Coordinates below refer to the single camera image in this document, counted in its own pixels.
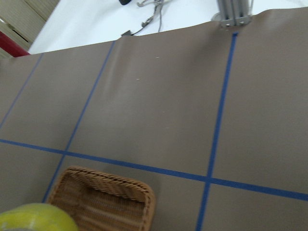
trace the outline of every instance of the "wicker basket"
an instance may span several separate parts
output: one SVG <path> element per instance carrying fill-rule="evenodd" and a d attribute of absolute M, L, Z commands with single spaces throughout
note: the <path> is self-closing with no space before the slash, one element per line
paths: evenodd
<path fill-rule="evenodd" d="M 62 174 L 48 203 L 66 211 L 80 231 L 148 231 L 155 196 L 140 181 L 72 166 Z"/>

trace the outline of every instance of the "grid line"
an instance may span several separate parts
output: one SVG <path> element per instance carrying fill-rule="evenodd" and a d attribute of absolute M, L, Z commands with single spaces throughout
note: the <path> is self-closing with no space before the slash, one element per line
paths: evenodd
<path fill-rule="evenodd" d="M 25 89 L 27 83 L 29 82 L 29 80 L 30 80 L 31 77 L 33 76 L 33 73 L 34 73 L 34 71 L 36 70 L 36 68 L 38 67 L 38 65 L 39 65 L 39 63 L 40 63 L 40 61 L 41 61 L 43 55 L 44 55 L 44 53 L 42 53 L 42 54 L 39 56 L 37 62 L 35 63 L 34 67 L 32 68 L 32 70 L 31 70 L 30 74 L 28 75 L 27 79 L 25 80 L 24 84 L 22 85 L 22 87 L 21 87 L 20 90 L 18 91 L 18 93 L 17 93 L 15 99 L 13 100 L 13 102 L 12 102 L 12 104 L 11 104 L 9 110 L 7 111 L 7 113 L 5 114 L 3 120 L 2 120 L 1 123 L 0 123 L 0 129 L 2 128 L 2 126 L 3 126 L 3 124 L 5 123 L 7 117 L 9 116 L 9 114 L 11 113 L 11 111 L 12 111 L 13 107 L 15 106 L 17 100 L 19 99 L 21 93 L 24 91 L 24 89 Z"/>
<path fill-rule="evenodd" d="M 78 118 L 78 121 L 76 122 L 76 125 L 75 125 L 75 127 L 74 127 L 73 132 L 72 132 L 72 135 L 71 135 L 71 137 L 69 138 L 69 141 L 68 141 L 68 143 L 67 143 L 67 145 L 66 145 L 65 151 L 67 151 L 67 150 L 69 149 L 69 147 L 70 147 L 70 145 L 71 145 L 71 143 L 72 143 L 72 141 L 73 141 L 73 139 L 74 139 L 74 137 L 75 137 L 75 134 L 76 134 L 76 132 L 77 132 L 77 130 L 78 130 L 79 124 L 80 124 L 80 122 L 81 122 L 81 120 L 82 120 L 82 118 L 83 118 L 83 115 L 84 115 L 84 113 L 85 113 L 85 111 L 86 111 L 86 109 L 87 109 L 87 107 L 88 107 L 88 105 L 89 105 L 89 102 L 90 102 L 90 100 L 91 100 L 91 98 L 92 98 L 92 96 L 93 96 L 93 93 L 94 93 L 94 91 L 95 91 L 95 89 L 96 89 L 96 86 L 97 86 L 97 84 L 98 84 L 98 81 L 100 80 L 100 78 L 101 78 L 101 76 L 102 76 L 102 73 L 103 73 L 103 71 L 104 71 L 104 69 L 105 69 L 105 67 L 106 67 L 107 61 L 109 60 L 109 57 L 110 57 L 111 51 L 112 51 L 112 49 L 113 49 L 113 47 L 114 47 L 114 45 L 115 45 L 115 42 L 116 42 L 116 41 L 113 41 L 112 44 L 111 44 L 111 46 L 110 46 L 110 48 L 109 48 L 109 51 L 108 51 L 108 53 L 107 53 L 107 55 L 106 55 L 106 58 L 105 58 L 105 60 L 104 60 L 104 63 L 103 63 L 103 65 L 102 65 L 102 67 L 101 67 L 101 69 L 100 69 L 100 71 L 99 71 L 99 73 L 98 73 L 98 75 L 97 75 L 97 77 L 96 77 L 96 79 L 95 79 L 95 82 L 94 82 L 94 84 L 93 84 L 93 87 L 92 87 L 92 89 L 91 89 L 91 91 L 90 91 L 90 94 L 89 94 L 89 96 L 88 96 L 88 98 L 87 98 L 87 101 L 86 101 L 86 103 L 85 103 L 85 105 L 84 105 L 84 107 L 83 107 L 83 109 L 82 109 L 82 111 L 81 111 L 81 114 L 80 114 L 80 116 L 79 116 L 79 118 Z M 57 168 L 56 168 L 56 170 L 55 170 L 55 172 L 54 172 L 54 174 L 53 174 L 53 176 L 52 176 L 52 178 L 51 178 L 51 181 L 49 182 L 49 185 L 48 185 L 48 187 L 47 187 L 47 190 L 45 191 L 44 197 L 43 197 L 43 199 L 42 199 L 42 202 L 43 202 L 43 203 L 46 202 L 46 200 L 47 200 L 48 194 L 49 194 L 49 192 L 50 192 L 50 190 L 51 190 L 51 188 L 52 188 L 52 186 L 53 186 L 53 183 L 54 183 L 54 181 L 55 181 L 55 179 L 56 179 L 56 177 L 57 177 L 57 175 L 58 175 L 58 172 L 59 172 L 59 170 L 60 170 L 60 167 L 62 166 L 62 163 L 63 163 L 63 161 L 64 161 L 64 159 L 65 159 L 65 156 L 66 156 L 66 152 L 63 152 L 63 153 L 62 153 L 62 156 L 61 156 L 61 159 L 60 159 L 60 161 L 59 161 L 59 163 L 58 163 L 58 165 L 57 165 Z"/>
<path fill-rule="evenodd" d="M 219 141 L 220 126 L 221 126 L 221 121 L 222 121 L 222 116 L 223 116 L 223 109 L 224 109 L 224 104 L 225 104 L 225 99 L 226 99 L 226 94 L 227 94 L 229 76 L 231 72 L 232 59 L 233 59 L 233 54 L 235 50 L 237 35 L 238 35 L 238 32 L 234 32 L 232 34 L 231 46 L 230 46 L 230 51 L 229 51 L 229 56 L 228 56 L 228 61 L 227 61 L 227 66 L 226 66 L 226 72 L 225 72 L 225 77 L 224 77 L 224 81 L 222 85 L 221 96 L 220 96 L 220 101 L 219 101 L 219 106 L 218 106 L 214 137 L 213 137 L 213 143 L 212 143 L 212 150 L 211 150 L 211 155 L 210 155 L 208 168 L 207 168 L 208 178 L 212 178 L 212 175 L 213 175 L 216 151 L 217 151 L 217 146 L 218 146 L 218 141 Z M 202 229 L 202 225 L 205 219 L 204 217 L 205 217 L 206 205 L 208 201 L 210 187 L 211 187 L 211 182 L 206 183 L 204 186 L 204 192 L 202 195 L 197 225 L 195 229 L 196 231 L 200 231 Z"/>
<path fill-rule="evenodd" d="M 111 164 L 111 165 L 135 168 L 138 170 L 144 170 L 144 171 L 159 173 L 163 175 L 184 178 L 188 180 L 196 180 L 200 182 L 211 183 L 211 184 L 216 184 L 216 185 L 221 185 L 221 186 L 226 186 L 226 187 L 231 187 L 231 188 L 237 188 L 237 189 L 243 189 L 243 190 L 248 190 L 248 191 L 254 191 L 258 193 L 292 198 L 292 199 L 297 199 L 301 201 L 308 201 L 308 193 L 275 189 L 275 188 L 264 187 L 264 186 L 253 185 L 253 184 L 246 184 L 246 183 L 241 183 L 241 182 L 236 182 L 236 181 L 231 181 L 231 180 L 208 178 L 207 176 L 202 176 L 202 175 L 197 175 L 197 174 L 179 172 L 179 171 L 174 171 L 174 170 L 169 170 L 169 169 L 164 169 L 164 168 L 159 168 L 159 167 L 140 165 L 140 164 L 125 162 L 125 161 L 108 159 L 104 157 L 97 157 L 97 156 L 92 156 L 92 155 L 87 155 L 87 154 L 80 154 L 80 153 L 75 153 L 75 152 L 69 152 L 69 151 L 64 151 L 64 150 L 36 146 L 32 144 L 9 141 L 9 140 L 4 140 L 4 139 L 0 139 L 0 143 L 5 143 L 5 144 L 13 145 L 13 146 L 19 146 L 19 147 L 24 147 L 24 148 L 34 149 L 34 150 L 40 150 L 40 151 L 54 153 L 54 154 L 61 154 L 65 156 L 77 157 L 80 159 L 92 160 L 92 161 Z"/>

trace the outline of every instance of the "metal clamp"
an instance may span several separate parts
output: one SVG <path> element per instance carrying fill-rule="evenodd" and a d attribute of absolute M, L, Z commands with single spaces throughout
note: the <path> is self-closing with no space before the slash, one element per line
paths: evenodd
<path fill-rule="evenodd" d="M 212 21 L 220 21 L 222 27 L 243 26 L 251 21 L 249 0 L 217 0 L 220 13 Z"/>

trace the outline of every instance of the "white table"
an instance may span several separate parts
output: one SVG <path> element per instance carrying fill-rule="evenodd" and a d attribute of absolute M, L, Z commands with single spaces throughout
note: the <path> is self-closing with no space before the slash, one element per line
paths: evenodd
<path fill-rule="evenodd" d="M 61 0 L 41 30 L 29 52 L 32 54 L 116 40 L 131 30 L 136 32 L 154 9 L 153 1 L 140 8 L 132 0 L 122 6 L 118 0 Z M 252 10 L 258 14 L 276 8 L 308 6 L 308 0 L 255 0 Z M 215 0 L 165 0 L 162 31 L 198 25 L 218 12 Z M 140 35 L 156 33 L 159 17 Z"/>

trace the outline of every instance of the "blue painter's tape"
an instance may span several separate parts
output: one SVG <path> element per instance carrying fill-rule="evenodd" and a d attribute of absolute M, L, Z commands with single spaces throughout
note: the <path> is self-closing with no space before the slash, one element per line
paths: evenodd
<path fill-rule="evenodd" d="M 65 148 L 65 151 L 67 151 L 67 150 L 69 149 L 69 147 L 70 147 L 70 145 L 71 145 L 71 143 L 72 143 L 72 141 L 73 141 L 73 138 L 74 138 L 74 136 L 75 136 L 75 134 L 76 134 L 76 132 L 77 132 L 77 130 L 78 130 L 79 124 L 80 124 L 80 122 L 81 122 L 81 120 L 82 120 L 82 117 L 83 117 L 83 115 L 84 115 L 84 113 L 85 113 L 85 111 L 86 111 L 86 109 L 87 109 L 87 107 L 88 107 L 88 105 L 89 105 L 89 102 L 90 102 L 90 100 L 91 100 L 91 98 L 92 98 L 92 95 L 93 95 L 93 93 L 94 93 L 94 91 L 95 91 L 95 88 L 96 88 L 96 86 L 97 86 L 97 83 L 98 83 L 98 81 L 100 80 L 100 78 L 101 78 L 101 76 L 102 76 L 102 73 L 103 73 L 103 71 L 104 71 L 104 69 L 105 69 L 105 67 L 106 67 L 106 64 L 107 64 L 107 62 L 108 62 L 108 60 L 109 60 L 109 57 L 110 57 L 110 54 L 111 54 L 111 52 L 112 52 L 112 49 L 113 49 L 114 45 L 115 45 L 115 41 L 112 42 L 112 44 L 111 44 L 111 46 L 110 46 L 110 48 L 109 48 L 109 51 L 108 51 L 107 56 L 106 56 L 106 58 L 105 58 L 105 61 L 104 61 L 103 65 L 102 65 L 102 67 L 101 67 L 101 69 L 100 69 L 100 71 L 99 71 L 99 73 L 98 73 L 98 75 L 97 75 L 97 77 L 96 77 L 96 79 L 95 79 L 94 85 L 93 85 L 93 87 L 92 87 L 92 89 L 91 89 L 91 92 L 90 92 L 90 94 L 89 94 L 89 96 L 88 96 L 88 98 L 87 98 L 87 101 L 86 101 L 86 103 L 85 103 L 85 105 L 84 105 L 84 107 L 83 107 L 83 109 L 82 109 L 82 111 L 81 111 L 81 114 L 80 114 L 80 116 L 79 116 L 79 118 L 78 118 L 78 121 L 77 121 L 77 123 L 76 123 L 76 125 L 75 125 L 75 128 L 74 128 L 74 130 L 73 130 L 73 132 L 72 132 L 72 135 L 71 135 L 71 137 L 70 137 L 70 139 L 69 139 L 69 141 L 68 141 L 68 143 L 67 143 L 67 146 L 66 146 L 66 148 Z M 59 172 L 60 167 L 61 167 L 61 165 L 62 165 L 62 163 L 63 163 L 63 161 L 64 161 L 64 159 L 65 159 L 66 154 L 67 154 L 67 152 L 63 152 L 63 153 L 62 153 L 62 157 L 61 157 L 61 159 L 60 159 L 60 161 L 59 161 L 59 163 L 58 163 L 58 165 L 57 165 L 57 168 L 56 168 L 56 170 L 55 170 L 55 172 L 54 172 L 54 174 L 53 174 L 53 177 L 52 177 L 52 179 L 51 179 L 51 181 L 50 181 L 50 183 L 49 183 L 49 185 L 48 185 L 48 187 L 47 187 L 47 190 L 46 190 L 46 192 L 45 192 L 45 195 L 44 195 L 44 197 L 43 197 L 43 200 L 42 200 L 43 203 L 46 202 L 46 200 L 47 200 L 47 196 L 48 196 L 48 194 L 49 194 L 49 192 L 50 192 L 50 190 L 51 190 L 51 187 L 52 187 L 53 184 L 54 184 L 54 181 L 55 181 L 55 179 L 56 179 L 56 177 L 57 177 L 57 175 L 58 175 L 58 172 Z"/>
<path fill-rule="evenodd" d="M 64 158 L 65 158 L 65 155 L 62 155 L 62 156 L 61 156 L 61 159 L 60 159 L 60 161 L 59 161 L 59 163 L 58 163 L 58 166 L 57 166 L 57 168 L 56 168 L 56 170 L 55 170 L 55 172 L 54 172 L 54 174 L 53 174 L 53 176 L 52 176 L 52 178 L 51 178 L 51 181 L 49 182 L 49 185 L 48 185 L 48 187 L 47 187 L 47 190 L 45 191 L 45 194 L 44 194 L 42 203 L 45 203 L 46 200 L 47 200 L 47 196 L 48 196 L 48 194 L 49 194 L 49 192 L 50 192 L 50 190 L 51 190 L 51 188 L 52 188 L 52 186 L 53 186 L 54 181 L 56 180 L 56 177 L 57 177 L 58 172 L 59 172 L 59 170 L 60 170 L 60 167 L 61 167 L 61 165 L 62 165 L 62 163 L 63 163 L 63 161 L 64 161 Z"/>
<path fill-rule="evenodd" d="M 179 171 L 174 171 L 174 170 L 169 170 L 169 169 L 164 169 L 164 168 L 159 168 L 159 167 L 151 167 L 151 166 L 146 166 L 146 165 L 130 163 L 130 162 L 126 162 L 126 161 L 113 160 L 113 159 L 108 159 L 108 158 L 103 158 L 103 157 L 97 157 L 97 156 L 91 156 L 91 155 L 85 155 L 85 154 L 78 154 L 78 153 L 72 153 L 72 152 L 67 152 L 66 155 L 78 157 L 78 158 L 82 158 L 82 159 L 99 161 L 99 162 L 112 164 L 112 165 L 135 168 L 135 169 L 149 171 L 149 172 L 156 172 L 156 173 L 160 173 L 160 174 L 164 174 L 164 175 L 180 177 L 180 178 L 185 178 L 185 179 L 190 179 L 190 180 L 207 181 L 207 177 L 205 177 L 205 176 L 200 176 L 200 175 L 195 175 L 195 174 L 185 173 L 185 172 L 179 172 Z"/>
<path fill-rule="evenodd" d="M 139 164 L 134 164 L 134 163 L 125 162 L 125 161 L 113 160 L 113 159 L 91 156 L 91 155 L 86 155 L 86 154 L 79 154 L 79 153 L 68 152 L 68 151 L 63 151 L 63 150 L 58 150 L 58 149 L 53 149 L 53 148 L 46 148 L 46 147 L 36 146 L 36 145 L 32 145 L 32 144 L 27 144 L 27 143 L 20 143 L 20 142 L 15 142 L 15 141 L 8 141 L 8 140 L 0 139 L 0 142 L 10 144 L 10 145 L 14 145 L 14 146 L 25 147 L 25 148 L 44 151 L 44 152 L 49 152 L 49 153 L 61 154 L 61 155 L 65 155 L 65 156 L 72 156 L 72 157 L 77 157 L 77 158 L 81 158 L 81 159 L 98 161 L 98 162 L 112 164 L 112 165 L 130 167 L 130 168 L 135 168 L 135 169 L 139 169 L 139 170 L 155 172 L 155 173 L 174 176 L 174 177 L 185 178 L 185 179 L 189 179 L 189 180 L 197 180 L 197 181 L 201 181 L 201 182 L 205 182 L 205 183 L 212 183 L 212 184 L 217 184 L 217 185 L 222 185 L 222 186 L 227 186 L 227 187 L 232 187 L 232 188 L 237 188 L 237 189 L 255 191 L 255 192 L 258 192 L 258 193 L 266 193 L 266 194 L 271 194 L 271 195 L 276 195 L 276 196 L 282 196 L 282 197 L 287 197 L 287 198 L 293 198 L 293 199 L 308 201 L 308 194 L 304 194 L 304 193 L 300 193 L 300 192 L 297 193 L 297 192 L 292 192 L 292 191 L 286 191 L 286 190 L 263 187 L 263 186 L 246 184 L 246 183 L 239 183 L 239 182 L 235 182 L 235 181 L 222 180 L 222 179 L 217 179 L 217 178 L 210 178 L 209 179 L 208 177 L 201 176 L 201 175 L 195 175 L 195 174 L 190 174 L 190 173 L 185 173 L 185 172 L 178 172 L 178 171 L 168 170 L 168 169 L 159 168 L 159 167 L 139 165 Z"/>
<path fill-rule="evenodd" d="M 207 168 L 208 178 L 212 177 L 213 170 L 214 170 L 214 163 L 215 163 L 216 150 L 217 150 L 218 140 L 219 140 L 219 132 L 220 132 L 220 126 L 221 126 L 221 121 L 222 121 L 223 108 L 224 108 L 226 94 L 227 94 L 229 76 L 231 72 L 232 59 L 233 59 L 233 54 L 235 50 L 237 35 L 238 35 L 238 32 L 235 32 L 232 35 L 231 47 L 229 51 L 227 67 L 226 67 L 224 82 L 222 85 L 221 96 L 220 96 L 220 101 L 219 101 L 219 106 L 218 106 L 218 113 L 217 113 L 216 125 L 215 125 L 215 130 L 214 130 L 212 150 L 211 150 L 211 155 L 210 155 L 209 164 Z M 210 183 L 205 184 L 201 206 L 199 210 L 199 215 L 198 215 L 198 220 L 197 220 L 197 225 L 195 229 L 196 231 L 200 231 L 202 229 L 210 187 L 211 187 Z"/>
<path fill-rule="evenodd" d="M 62 151 L 62 150 L 53 149 L 53 148 L 45 148 L 45 147 L 40 147 L 40 146 L 36 146 L 32 144 L 8 141 L 8 140 L 3 140 L 3 139 L 0 139 L 0 142 L 15 145 L 15 146 L 20 146 L 20 147 L 25 147 L 25 148 L 41 150 L 41 151 L 49 152 L 49 153 L 61 154 L 63 156 L 72 156 L 72 157 L 93 160 L 93 161 L 98 161 L 98 162 L 112 164 L 112 165 L 130 167 L 130 168 L 135 168 L 135 169 L 149 171 L 149 172 L 156 172 L 156 173 L 160 173 L 164 175 L 180 177 L 180 178 L 185 178 L 189 180 L 207 181 L 206 176 L 200 176 L 200 175 L 191 174 L 191 173 L 179 172 L 179 171 L 174 171 L 174 170 L 169 170 L 169 169 L 164 169 L 164 168 L 159 168 L 159 167 L 151 167 L 151 166 L 140 165 L 140 164 L 125 162 L 125 161 L 120 161 L 120 160 L 113 160 L 113 159 L 108 159 L 108 158 L 103 158 L 103 157 L 79 154 L 79 153 L 74 153 L 74 152 L 69 152 L 69 151 Z"/>
<path fill-rule="evenodd" d="M 67 143 L 67 146 L 66 146 L 66 148 L 65 148 L 66 151 L 67 151 L 67 150 L 69 149 L 69 147 L 71 146 L 71 143 L 72 143 L 73 138 L 74 138 L 74 136 L 75 136 L 75 134 L 76 134 L 76 132 L 77 132 L 77 130 L 78 130 L 78 127 L 79 127 L 79 124 L 80 124 L 80 122 L 81 122 L 81 120 L 82 120 L 82 117 L 83 117 L 83 115 L 84 115 L 84 113 L 85 113 L 85 111 L 86 111 L 86 109 L 87 109 L 87 107 L 88 107 L 88 105 L 89 105 L 89 102 L 90 102 L 90 100 L 91 100 L 91 98 L 92 98 L 92 95 L 93 95 L 93 93 L 94 93 L 94 91 L 95 91 L 95 88 L 96 88 L 96 86 L 97 86 L 97 83 L 98 83 L 98 81 L 100 80 L 100 78 L 101 78 L 101 76 L 102 76 L 102 73 L 103 73 L 103 71 L 104 71 L 104 69 L 105 69 L 105 67 L 106 67 L 106 64 L 107 64 L 107 62 L 108 62 L 108 60 L 109 60 L 109 57 L 110 57 L 110 54 L 111 54 L 111 52 L 112 52 L 112 49 L 113 49 L 113 47 L 114 47 L 114 45 L 115 45 L 115 42 L 116 42 L 116 41 L 113 41 L 113 42 L 112 42 L 112 44 L 111 44 L 111 46 L 110 46 L 110 49 L 109 49 L 109 52 L 107 53 L 107 56 L 106 56 L 106 58 L 105 58 L 105 61 L 104 61 L 103 65 L 102 65 L 102 67 L 101 67 L 101 69 L 100 69 L 100 72 L 99 72 L 98 76 L 96 77 L 96 80 L 95 80 L 95 82 L 94 82 L 93 88 L 92 88 L 92 90 L 91 90 L 91 92 L 90 92 L 90 94 L 89 94 L 89 96 L 88 96 L 88 99 L 87 99 L 87 101 L 86 101 L 86 103 L 85 103 L 85 105 L 84 105 L 84 107 L 83 107 L 83 109 L 82 109 L 82 112 L 81 112 L 81 114 L 80 114 L 80 116 L 79 116 L 79 119 L 78 119 L 76 125 L 75 125 L 75 128 L 74 128 L 74 130 L 73 130 L 73 133 L 72 133 L 72 135 L 71 135 L 71 137 L 70 137 L 70 139 L 69 139 L 69 141 L 68 141 L 68 143 Z"/>
<path fill-rule="evenodd" d="M 230 181 L 230 180 L 221 180 L 217 178 L 212 178 L 210 181 L 212 184 L 218 184 L 218 185 L 228 186 L 228 187 L 237 188 L 237 189 L 244 189 L 244 190 L 254 191 L 258 193 L 266 193 L 266 194 L 271 194 L 275 196 L 283 196 L 283 197 L 293 198 L 293 199 L 302 200 L 302 201 L 308 201 L 308 194 L 304 194 L 300 192 L 297 193 L 297 192 L 292 192 L 292 191 L 287 191 L 287 190 L 282 190 L 282 189 L 274 189 L 274 188 L 269 188 L 269 187 L 253 185 L 253 184 L 239 183 L 239 182 Z"/>
<path fill-rule="evenodd" d="M 44 53 L 42 53 L 42 54 L 39 56 L 39 58 L 38 58 L 36 64 L 35 64 L 34 67 L 32 68 L 32 70 L 31 70 L 30 74 L 28 75 L 27 79 L 25 80 L 24 84 L 22 85 L 22 87 L 20 88 L 19 92 L 17 93 L 17 96 L 16 96 L 15 99 L 13 100 L 13 103 L 11 104 L 11 106 L 10 106 L 8 112 L 5 114 L 3 120 L 2 120 L 1 123 L 0 123 L 0 129 L 2 128 L 2 126 L 3 126 L 3 124 L 5 123 L 7 117 L 9 116 L 9 114 L 11 113 L 13 107 L 15 106 L 15 104 L 16 104 L 17 100 L 19 99 L 21 93 L 22 93 L 23 90 L 25 89 L 25 87 L 26 87 L 27 83 L 29 82 L 30 78 L 33 76 L 33 73 L 34 73 L 34 71 L 36 70 L 36 68 L 38 67 L 38 65 L 39 65 L 39 63 L 40 63 L 40 61 L 41 61 L 43 55 L 44 55 Z"/>

